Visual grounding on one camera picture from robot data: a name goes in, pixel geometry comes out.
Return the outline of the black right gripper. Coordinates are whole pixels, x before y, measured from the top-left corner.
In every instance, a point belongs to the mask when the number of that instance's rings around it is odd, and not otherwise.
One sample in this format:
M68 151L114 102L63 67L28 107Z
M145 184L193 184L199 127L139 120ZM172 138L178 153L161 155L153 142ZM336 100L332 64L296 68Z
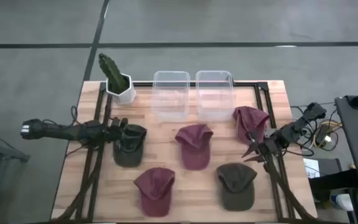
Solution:
M253 132L248 132L248 137L251 143L249 144L248 149L242 155L242 157L246 157L252 152L256 153L257 156L250 157L244 160L244 162L265 162L265 157L260 155L260 152L262 154L279 154L281 152L281 144L279 141L281 130L267 128L263 131L262 134L264 137L263 141L258 143Z

